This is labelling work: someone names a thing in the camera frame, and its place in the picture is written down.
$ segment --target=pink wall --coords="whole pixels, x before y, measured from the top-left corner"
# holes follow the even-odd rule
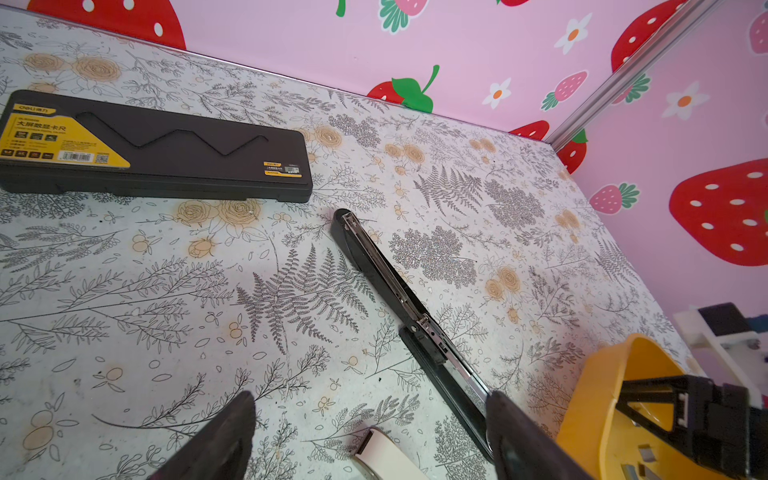
[[[123,0],[32,0],[30,8],[70,12],[79,22],[91,19],[115,31],[126,28],[126,19],[140,18],[135,28],[162,42],[152,38],[149,25],[157,20],[152,8],[169,0],[125,1],[130,11],[119,8]],[[392,0],[349,0],[340,18],[339,0],[170,0],[190,51],[359,94],[393,77],[414,78],[423,88],[432,66],[440,65],[427,91],[434,113],[503,131],[540,120],[553,131],[611,75],[611,49],[624,29],[661,0],[529,0],[516,6],[506,4],[519,0],[424,0],[419,15],[395,34],[382,28],[382,2]],[[108,22],[100,24],[107,12]],[[564,45],[555,45],[588,15],[564,55]],[[561,80],[583,71],[588,77],[569,99],[541,110]],[[508,96],[496,108],[483,104],[493,84],[504,86],[507,79]]]
[[[651,88],[642,98],[611,106],[586,128],[588,153],[574,179],[588,197],[607,184],[637,185],[635,205],[601,218],[667,315],[728,301],[746,315],[768,312],[768,266],[714,256],[669,211],[673,190],[687,178],[768,157],[768,52],[756,53],[748,36],[756,19],[766,22],[768,34],[763,3],[726,2],[649,70]],[[673,112],[663,118],[667,96],[685,93],[694,82],[697,95],[708,98],[698,97],[703,103],[687,120]],[[768,178],[764,170],[757,180]],[[720,174],[723,184],[726,175]],[[758,208],[768,210],[768,183],[760,188]],[[756,255],[766,259],[768,223],[756,220],[755,227],[733,228],[762,229]]]

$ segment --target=yellow plastic bowl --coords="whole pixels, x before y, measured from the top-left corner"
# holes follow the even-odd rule
[[[684,375],[685,372],[652,339],[641,334],[592,354],[576,385],[558,434],[558,444],[592,477],[624,480],[622,465],[643,462],[640,445],[649,445],[655,462],[645,463],[664,480],[727,478],[696,465],[617,411],[616,401],[624,380]],[[644,403],[638,408],[664,428],[672,423],[672,408]]]

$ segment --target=black plastic case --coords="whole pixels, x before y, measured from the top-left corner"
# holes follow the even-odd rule
[[[29,121],[30,115],[37,120]],[[77,153],[88,142],[68,142],[75,152],[53,153],[54,144],[44,140],[63,131],[59,124],[79,129],[67,118],[96,137],[92,151],[99,144],[130,166],[99,166],[104,155]],[[8,100],[0,118],[0,131],[7,129],[0,137],[0,187],[8,192],[282,202],[307,202],[312,193],[306,146],[297,131],[26,90]],[[83,160],[60,163],[72,158]]]

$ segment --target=red strawberry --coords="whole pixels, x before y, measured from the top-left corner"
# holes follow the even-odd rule
[[[668,0],[634,19],[614,45],[611,68],[618,70],[684,3],[685,0]]]
[[[376,85],[369,93],[368,96],[371,98],[378,98],[381,100],[386,100],[388,102],[391,102],[393,104],[402,104],[402,101],[404,100],[403,97],[397,94],[395,92],[395,88],[392,86],[391,81],[384,81],[378,85]]]
[[[427,97],[424,92],[435,81],[439,71],[440,65],[432,67],[432,77],[423,89],[413,78],[393,78],[392,81],[385,81],[376,85],[368,93],[368,96],[431,114],[433,107],[432,99]]]
[[[768,158],[691,177],[670,197],[672,217],[714,256],[768,265]]]
[[[31,0],[27,10],[169,47],[187,48],[169,0]]]
[[[509,132],[519,137],[532,138],[534,140],[544,140],[544,136],[549,132],[549,122],[546,120],[535,121],[524,127],[516,128]]]
[[[568,169],[568,173],[572,174],[576,171],[581,162],[587,156],[587,132],[584,128],[579,131],[573,140],[569,141],[558,152],[558,157],[563,165]]]

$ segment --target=pink strawberry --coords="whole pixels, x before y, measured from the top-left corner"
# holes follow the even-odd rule
[[[409,17],[415,17],[427,6],[428,0],[395,0],[400,10]]]
[[[758,55],[768,53],[768,2],[764,7],[766,11],[758,15],[750,27],[750,46]]]
[[[630,104],[640,98],[644,91],[648,91],[648,88],[650,88],[650,77],[642,74],[627,90],[624,91],[624,93],[619,95],[619,97],[611,103],[616,105],[623,101]]]
[[[589,204],[601,214],[613,215],[619,213],[622,207],[632,208],[639,194],[640,191],[635,185],[606,185],[592,195]]]
[[[587,79],[588,72],[580,71],[577,74],[573,74],[568,78],[563,79],[558,84],[558,87],[555,88],[554,91],[551,91],[547,94],[544,101],[541,103],[541,109],[543,111],[547,111],[550,108],[555,108],[558,106],[558,103],[561,101],[566,101],[573,95],[576,90],[581,86],[581,84],[584,83],[584,80]]]

